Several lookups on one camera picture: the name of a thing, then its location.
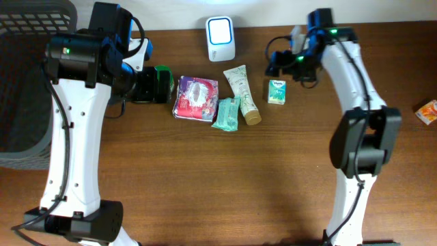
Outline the teal small tissue box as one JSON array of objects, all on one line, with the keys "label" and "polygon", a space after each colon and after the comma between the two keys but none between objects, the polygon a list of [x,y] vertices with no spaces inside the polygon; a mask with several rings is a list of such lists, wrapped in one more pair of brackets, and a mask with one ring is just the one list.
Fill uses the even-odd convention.
[{"label": "teal small tissue box", "polygon": [[268,84],[268,103],[284,105],[286,96],[286,82],[270,80]]}]

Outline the white floral tube gold cap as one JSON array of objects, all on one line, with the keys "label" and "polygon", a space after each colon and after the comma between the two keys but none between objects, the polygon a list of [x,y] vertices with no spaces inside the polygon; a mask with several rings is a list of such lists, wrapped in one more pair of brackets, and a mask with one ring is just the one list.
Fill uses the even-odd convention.
[{"label": "white floral tube gold cap", "polygon": [[244,116],[245,122],[249,125],[259,124],[262,120],[259,109],[253,101],[251,95],[249,80],[246,73],[246,66],[241,65],[223,72],[234,96],[240,97],[240,110]]}]

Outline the orange small tissue box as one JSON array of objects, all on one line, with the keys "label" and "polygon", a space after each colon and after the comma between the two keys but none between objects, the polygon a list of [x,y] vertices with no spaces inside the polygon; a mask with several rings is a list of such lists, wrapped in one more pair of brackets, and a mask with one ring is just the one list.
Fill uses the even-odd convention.
[{"label": "orange small tissue box", "polygon": [[426,125],[430,125],[432,122],[436,121],[437,110],[436,110],[436,100],[431,100],[427,104],[423,105],[420,109],[415,112],[415,115]]}]

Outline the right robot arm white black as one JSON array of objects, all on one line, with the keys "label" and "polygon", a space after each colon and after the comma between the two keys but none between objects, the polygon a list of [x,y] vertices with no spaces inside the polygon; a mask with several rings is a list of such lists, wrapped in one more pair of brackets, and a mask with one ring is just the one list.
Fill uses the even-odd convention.
[{"label": "right robot arm white black", "polygon": [[286,40],[290,49],[265,52],[266,76],[289,74],[310,89],[318,82],[317,73],[324,71],[341,106],[342,118],[329,143],[337,176],[335,201],[321,244],[363,245],[368,197],[393,153],[400,110],[388,107],[377,93],[353,28],[337,26],[330,8],[310,12],[307,33],[295,29]]}]

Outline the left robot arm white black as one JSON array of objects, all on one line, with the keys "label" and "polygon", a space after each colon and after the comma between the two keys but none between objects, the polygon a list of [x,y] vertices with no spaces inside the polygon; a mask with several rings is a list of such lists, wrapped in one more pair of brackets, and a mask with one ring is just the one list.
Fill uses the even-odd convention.
[{"label": "left robot arm white black", "polygon": [[64,237],[81,245],[134,245],[125,231],[121,202],[104,200],[98,186],[102,123],[112,100],[134,101],[153,49],[132,39],[139,20],[116,3],[95,2],[89,26],[58,33],[41,66],[53,100],[51,158],[43,196],[12,231]]}]

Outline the white barcode scanner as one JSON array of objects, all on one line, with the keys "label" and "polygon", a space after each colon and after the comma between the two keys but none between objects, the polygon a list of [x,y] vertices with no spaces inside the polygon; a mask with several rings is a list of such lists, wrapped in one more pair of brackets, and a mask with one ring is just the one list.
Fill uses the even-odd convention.
[{"label": "white barcode scanner", "polygon": [[210,17],[206,21],[206,38],[211,62],[225,62],[235,58],[234,25],[230,17]]}]

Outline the green lidded jar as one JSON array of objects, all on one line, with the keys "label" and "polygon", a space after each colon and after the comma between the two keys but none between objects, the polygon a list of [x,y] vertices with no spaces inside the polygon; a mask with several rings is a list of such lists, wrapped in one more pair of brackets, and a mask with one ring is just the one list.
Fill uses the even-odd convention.
[{"label": "green lidded jar", "polygon": [[169,103],[171,95],[174,91],[174,79],[172,72],[168,66],[159,65],[155,67],[156,84],[154,86],[156,103]]}]

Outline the red purple snack packet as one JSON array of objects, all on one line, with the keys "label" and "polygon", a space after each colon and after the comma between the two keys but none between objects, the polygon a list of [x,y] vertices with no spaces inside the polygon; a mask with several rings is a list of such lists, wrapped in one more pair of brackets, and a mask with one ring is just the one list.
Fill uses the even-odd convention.
[{"label": "red purple snack packet", "polygon": [[216,116],[218,99],[218,81],[181,76],[173,116],[180,119],[212,122]]}]

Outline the teal wet wipes packet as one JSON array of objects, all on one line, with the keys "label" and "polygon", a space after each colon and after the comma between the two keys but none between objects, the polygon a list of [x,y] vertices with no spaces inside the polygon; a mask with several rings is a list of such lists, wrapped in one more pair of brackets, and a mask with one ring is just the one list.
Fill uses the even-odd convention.
[{"label": "teal wet wipes packet", "polygon": [[233,132],[238,130],[238,110],[240,97],[225,98],[218,101],[218,113],[213,128]]}]

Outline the grey plastic basket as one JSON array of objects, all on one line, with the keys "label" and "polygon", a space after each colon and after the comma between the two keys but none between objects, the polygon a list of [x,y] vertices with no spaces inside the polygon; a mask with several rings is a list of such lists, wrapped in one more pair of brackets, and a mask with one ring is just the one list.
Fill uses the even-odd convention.
[{"label": "grey plastic basket", "polygon": [[69,0],[1,2],[1,166],[48,169],[52,99],[41,70],[56,33],[76,29]]}]

